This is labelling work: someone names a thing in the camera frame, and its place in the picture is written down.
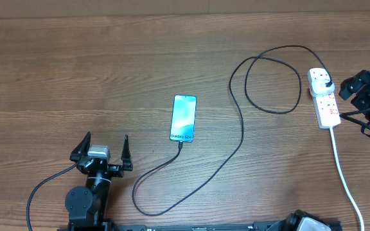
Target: blue phone screen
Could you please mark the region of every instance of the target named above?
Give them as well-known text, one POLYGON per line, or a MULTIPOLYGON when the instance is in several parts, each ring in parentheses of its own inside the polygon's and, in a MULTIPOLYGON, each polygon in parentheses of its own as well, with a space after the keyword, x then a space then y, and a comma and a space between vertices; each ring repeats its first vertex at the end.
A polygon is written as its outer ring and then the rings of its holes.
POLYGON ((175 96, 170 135, 172 141, 193 141, 196 109, 197 98, 195 96, 175 96))

